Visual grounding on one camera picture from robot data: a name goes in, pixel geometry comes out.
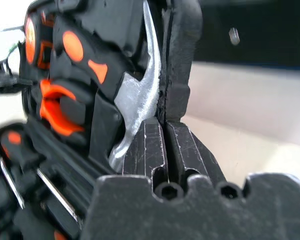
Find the tool kit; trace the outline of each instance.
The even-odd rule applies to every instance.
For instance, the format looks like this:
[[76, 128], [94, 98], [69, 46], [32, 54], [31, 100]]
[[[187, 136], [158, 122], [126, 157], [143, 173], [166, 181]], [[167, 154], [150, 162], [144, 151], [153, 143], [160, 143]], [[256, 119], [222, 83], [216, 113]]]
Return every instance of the tool kit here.
[[0, 240], [300, 240], [298, 179], [227, 182], [180, 122], [204, 21], [198, 0], [28, 7], [0, 58], [27, 115], [0, 126]]

